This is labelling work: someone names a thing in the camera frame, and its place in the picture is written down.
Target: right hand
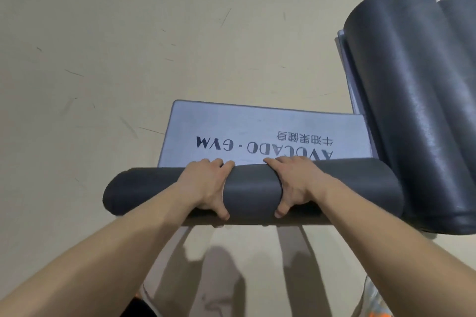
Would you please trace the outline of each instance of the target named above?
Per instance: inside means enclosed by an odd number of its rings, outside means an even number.
[[[318,203],[333,180],[306,157],[265,158],[264,162],[276,171],[283,186],[283,197],[274,213],[276,218],[285,216],[295,204]]]

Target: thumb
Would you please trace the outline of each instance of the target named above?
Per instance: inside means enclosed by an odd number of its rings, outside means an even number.
[[[281,200],[279,206],[277,206],[276,212],[274,212],[274,216],[276,218],[284,217],[289,212],[290,208],[291,206],[288,205],[286,201]]]
[[[217,213],[218,217],[222,220],[228,220],[230,218],[230,214],[228,213],[223,201],[217,202],[216,205],[212,208],[215,213]]]

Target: left hand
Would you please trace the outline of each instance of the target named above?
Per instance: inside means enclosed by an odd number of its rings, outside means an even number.
[[[230,215],[223,204],[223,188],[233,167],[235,162],[230,160],[223,164],[220,158],[213,162],[208,159],[192,162],[180,175],[177,185],[184,193],[196,199],[196,207],[213,210],[219,218],[227,220]]]

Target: finger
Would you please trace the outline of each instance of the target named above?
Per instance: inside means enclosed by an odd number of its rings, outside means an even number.
[[[276,160],[280,161],[281,163],[289,163],[291,162],[291,158],[289,158],[288,156],[281,156],[281,157],[277,157]]]
[[[217,205],[213,207],[213,210],[215,211],[215,213],[217,213],[217,216],[221,220],[228,220],[228,218],[230,218],[230,214],[225,208],[225,205],[223,204],[223,202],[217,203]]]
[[[274,169],[275,171],[278,171],[279,168],[281,168],[281,162],[276,160],[276,159],[273,159],[273,158],[265,158],[263,159],[263,162],[265,162],[266,164],[268,164],[272,169]]]
[[[235,162],[232,160],[229,160],[223,166],[221,167],[222,173],[224,174],[225,178],[228,177],[230,174],[231,170],[235,167]]]
[[[290,208],[291,206],[289,206],[284,200],[281,200],[281,203],[277,206],[276,212],[274,212],[274,216],[276,218],[284,217],[289,212]]]
[[[221,167],[223,165],[223,159],[217,158],[213,162],[211,162],[211,164],[215,164],[215,165]]]

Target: gym floor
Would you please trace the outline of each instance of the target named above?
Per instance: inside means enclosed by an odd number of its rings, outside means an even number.
[[[104,187],[157,165],[175,99],[351,112],[334,38],[360,1],[1,0],[0,297],[112,220]],[[239,283],[191,315],[349,316],[362,267],[332,227],[304,230],[313,253],[288,263],[275,227],[193,229],[184,273],[209,248]],[[476,237],[435,242],[476,267]],[[173,287],[155,297],[187,316],[202,296]]]

